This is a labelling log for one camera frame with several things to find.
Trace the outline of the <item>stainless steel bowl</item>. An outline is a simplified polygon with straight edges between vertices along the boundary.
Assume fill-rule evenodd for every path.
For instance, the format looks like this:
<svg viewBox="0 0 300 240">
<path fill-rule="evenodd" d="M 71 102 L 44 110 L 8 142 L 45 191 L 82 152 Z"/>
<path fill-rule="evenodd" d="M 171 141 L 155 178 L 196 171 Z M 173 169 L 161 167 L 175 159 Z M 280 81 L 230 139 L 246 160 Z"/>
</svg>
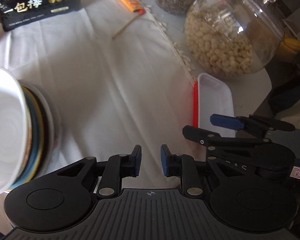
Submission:
<svg viewBox="0 0 300 240">
<path fill-rule="evenodd" d="M 62 126 L 58 109 L 55 106 L 51 96 L 39 85 L 33 85 L 25 80 L 19 80 L 19 83 L 30 90 L 40 102 L 43 110 L 46 126 L 45 135 L 47 135 L 47 150 L 42 157 L 39 169 L 34 178 L 41 177 L 60 168 L 59 157 L 62 144 Z"/>
</svg>

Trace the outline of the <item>blue enamel bowl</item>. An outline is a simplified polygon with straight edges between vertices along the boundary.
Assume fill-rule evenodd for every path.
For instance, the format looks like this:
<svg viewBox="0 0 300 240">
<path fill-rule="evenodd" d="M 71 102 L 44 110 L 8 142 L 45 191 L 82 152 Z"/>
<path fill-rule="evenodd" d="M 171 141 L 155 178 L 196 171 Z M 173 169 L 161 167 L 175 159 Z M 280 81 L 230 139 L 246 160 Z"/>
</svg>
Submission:
<svg viewBox="0 0 300 240">
<path fill-rule="evenodd" d="M 19 177 L 8 188 L 8 191 L 31 181 L 39 170 L 40 163 L 43 158 L 43 150 L 45 144 L 45 128 L 43 120 L 43 110 L 40 109 L 40 104 L 35 94 L 25 86 L 22 86 L 25 95 L 26 103 L 30 113 L 31 121 L 31 145 L 30 153 L 27 157 L 27 162 Z"/>
</svg>

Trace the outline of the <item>white paper noodle bowl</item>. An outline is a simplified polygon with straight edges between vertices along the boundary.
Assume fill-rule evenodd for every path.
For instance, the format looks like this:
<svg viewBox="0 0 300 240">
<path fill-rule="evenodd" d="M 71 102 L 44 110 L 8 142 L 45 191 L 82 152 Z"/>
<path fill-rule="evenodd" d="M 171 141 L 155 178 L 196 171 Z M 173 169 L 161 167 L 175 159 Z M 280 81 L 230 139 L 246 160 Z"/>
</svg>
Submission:
<svg viewBox="0 0 300 240">
<path fill-rule="evenodd" d="M 21 175 L 30 153 L 32 124 L 18 80 L 0 67 L 0 194 Z"/>
</svg>

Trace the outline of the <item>white plastic tray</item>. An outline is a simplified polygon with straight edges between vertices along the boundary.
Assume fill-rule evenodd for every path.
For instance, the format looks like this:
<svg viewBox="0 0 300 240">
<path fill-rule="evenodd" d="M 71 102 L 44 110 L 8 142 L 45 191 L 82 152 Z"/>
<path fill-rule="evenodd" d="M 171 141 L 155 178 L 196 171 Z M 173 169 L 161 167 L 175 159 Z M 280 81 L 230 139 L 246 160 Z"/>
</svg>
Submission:
<svg viewBox="0 0 300 240">
<path fill-rule="evenodd" d="M 223 137 L 235 137 L 234 130 L 211 124 L 210 116 L 213 114 L 234 116 L 232 93 L 224 82 L 202 73 L 193 88 L 193 126 L 219 133 Z"/>
</svg>

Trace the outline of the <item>white tablecloth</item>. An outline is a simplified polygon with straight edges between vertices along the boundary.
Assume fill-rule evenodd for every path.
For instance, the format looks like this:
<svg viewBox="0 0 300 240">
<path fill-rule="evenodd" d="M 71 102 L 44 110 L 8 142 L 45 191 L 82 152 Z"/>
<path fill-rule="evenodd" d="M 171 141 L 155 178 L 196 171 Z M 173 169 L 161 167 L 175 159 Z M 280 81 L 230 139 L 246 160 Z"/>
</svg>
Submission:
<svg viewBox="0 0 300 240">
<path fill-rule="evenodd" d="M 115 37 L 131 18 L 118 0 L 86 0 L 79 11 L 9 32 L 0 26 L 0 67 L 41 87 L 57 107 L 63 136 L 54 169 L 140 145 L 140 174 L 123 186 L 175 188 L 160 147 L 192 151 L 182 134 L 192 122 L 192 77 L 151 14 Z"/>
</svg>

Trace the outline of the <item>glass jar of peanuts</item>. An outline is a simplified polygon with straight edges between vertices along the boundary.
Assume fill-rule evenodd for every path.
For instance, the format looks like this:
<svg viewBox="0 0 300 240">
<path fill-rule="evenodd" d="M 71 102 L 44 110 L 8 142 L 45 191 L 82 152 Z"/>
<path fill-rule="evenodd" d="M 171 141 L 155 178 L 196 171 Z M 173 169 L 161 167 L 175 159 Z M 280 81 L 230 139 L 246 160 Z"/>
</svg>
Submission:
<svg viewBox="0 0 300 240">
<path fill-rule="evenodd" d="M 284 31 L 262 0 L 195 0 L 186 14 L 185 37 L 203 70 L 232 79 L 262 70 Z"/>
</svg>

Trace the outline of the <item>wooden chopstick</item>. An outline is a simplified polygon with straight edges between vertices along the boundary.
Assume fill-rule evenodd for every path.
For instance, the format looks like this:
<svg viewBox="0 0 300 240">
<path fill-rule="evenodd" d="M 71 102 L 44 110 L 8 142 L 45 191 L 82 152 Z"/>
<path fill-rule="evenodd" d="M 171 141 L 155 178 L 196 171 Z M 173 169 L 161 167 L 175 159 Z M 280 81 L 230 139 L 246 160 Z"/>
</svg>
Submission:
<svg viewBox="0 0 300 240">
<path fill-rule="evenodd" d="M 135 20 L 137 20 L 141 15 L 137 14 L 134 18 L 132 18 L 129 22 L 127 22 L 124 26 L 122 26 L 113 36 L 112 39 L 118 37 L 129 25 L 131 25 Z"/>
</svg>

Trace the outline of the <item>orange snack tube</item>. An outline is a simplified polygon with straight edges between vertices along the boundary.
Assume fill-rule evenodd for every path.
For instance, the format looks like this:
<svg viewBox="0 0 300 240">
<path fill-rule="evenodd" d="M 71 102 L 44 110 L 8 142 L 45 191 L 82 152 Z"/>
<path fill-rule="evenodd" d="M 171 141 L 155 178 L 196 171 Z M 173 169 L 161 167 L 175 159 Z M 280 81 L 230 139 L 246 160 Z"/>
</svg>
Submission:
<svg viewBox="0 0 300 240">
<path fill-rule="evenodd" d="M 119 0 L 130 12 L 137 12 L 140 15 L 146 13 L 144 6 L 138 0 Z"/>
</svg>

